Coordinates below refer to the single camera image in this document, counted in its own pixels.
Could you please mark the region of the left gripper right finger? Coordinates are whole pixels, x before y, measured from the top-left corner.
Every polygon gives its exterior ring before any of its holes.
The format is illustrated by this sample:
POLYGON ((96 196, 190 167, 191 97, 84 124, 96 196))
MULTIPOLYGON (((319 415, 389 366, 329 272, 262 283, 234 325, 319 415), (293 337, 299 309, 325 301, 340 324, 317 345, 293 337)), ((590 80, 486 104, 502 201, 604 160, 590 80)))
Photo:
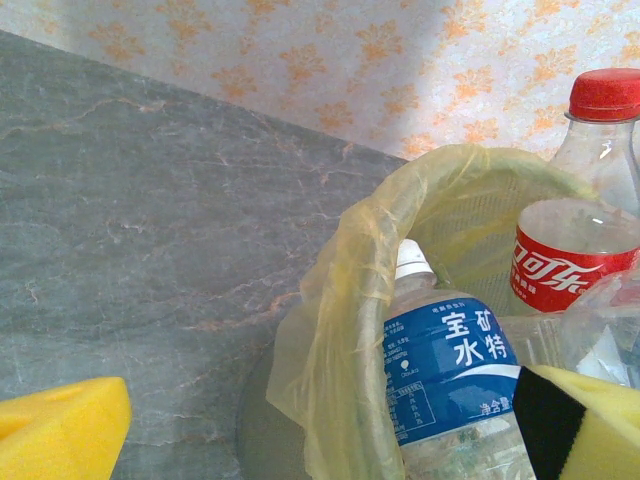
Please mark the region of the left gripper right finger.
POLYGON ((640 390, 531 366, 513 405, 537 480, 640 480, 640 390))

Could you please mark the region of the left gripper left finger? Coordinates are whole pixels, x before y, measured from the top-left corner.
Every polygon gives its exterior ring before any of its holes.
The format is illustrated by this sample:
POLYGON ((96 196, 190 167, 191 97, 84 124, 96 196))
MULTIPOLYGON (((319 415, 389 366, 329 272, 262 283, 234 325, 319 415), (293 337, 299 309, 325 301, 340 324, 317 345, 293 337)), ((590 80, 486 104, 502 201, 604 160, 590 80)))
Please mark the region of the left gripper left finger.
POLYGON ((110 480, 131 420, 120 377, 0 401, 0 480, 110 480))

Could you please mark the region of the clear plastic bottle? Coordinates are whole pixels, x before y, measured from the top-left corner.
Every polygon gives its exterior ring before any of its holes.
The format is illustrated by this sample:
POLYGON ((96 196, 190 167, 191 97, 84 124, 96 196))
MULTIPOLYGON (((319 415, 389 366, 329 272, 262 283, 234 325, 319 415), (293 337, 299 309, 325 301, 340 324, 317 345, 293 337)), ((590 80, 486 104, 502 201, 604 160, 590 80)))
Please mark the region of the clear plastic bottle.
POLYGON ((563 367, 640 390, 640 268, 596 282, 562 315, 563 367))

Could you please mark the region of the blue label white cap bottle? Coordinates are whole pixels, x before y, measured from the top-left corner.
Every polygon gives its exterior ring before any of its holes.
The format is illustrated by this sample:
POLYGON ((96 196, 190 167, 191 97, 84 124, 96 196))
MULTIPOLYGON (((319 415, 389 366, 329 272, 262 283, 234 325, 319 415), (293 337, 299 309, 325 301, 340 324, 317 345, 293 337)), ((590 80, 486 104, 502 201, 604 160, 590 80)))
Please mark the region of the blue label white cap bottle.
POLYGON ((494 313, 437 288, 419 245, 400 243, 384 323, 386 397, 407 480, 536 480, 513 412, 520 373, 494 313))

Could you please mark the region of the red label cola bottle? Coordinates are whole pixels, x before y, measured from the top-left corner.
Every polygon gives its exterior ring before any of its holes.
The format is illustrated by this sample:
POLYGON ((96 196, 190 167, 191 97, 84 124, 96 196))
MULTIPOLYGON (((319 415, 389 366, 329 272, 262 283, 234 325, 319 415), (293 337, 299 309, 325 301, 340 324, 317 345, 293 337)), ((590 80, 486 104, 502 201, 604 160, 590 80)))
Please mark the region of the red label cola bottle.
POLYGON ((562 311, 599 279, 640 258, 640 69, 605 68, 574 81, 568 130, 552 166, 585 182, 595 200, 542 200, 520 214, 510 284, 524 312, 562 311))

